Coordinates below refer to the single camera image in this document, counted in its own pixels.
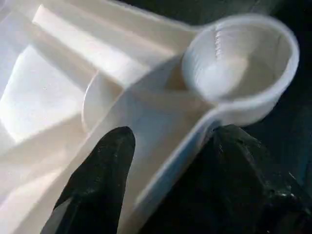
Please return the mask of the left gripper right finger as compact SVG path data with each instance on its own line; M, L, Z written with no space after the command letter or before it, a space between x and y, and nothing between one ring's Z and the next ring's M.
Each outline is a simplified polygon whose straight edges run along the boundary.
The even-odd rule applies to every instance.
M312 200L267 148L241 128L211 135L209 176L220 234L309 234Z

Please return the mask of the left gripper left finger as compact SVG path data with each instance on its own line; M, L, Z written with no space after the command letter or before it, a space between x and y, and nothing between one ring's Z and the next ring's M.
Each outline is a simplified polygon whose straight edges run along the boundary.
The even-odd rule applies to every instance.
M135 144L128 126L104 135L70 176L41 233L117 233Z

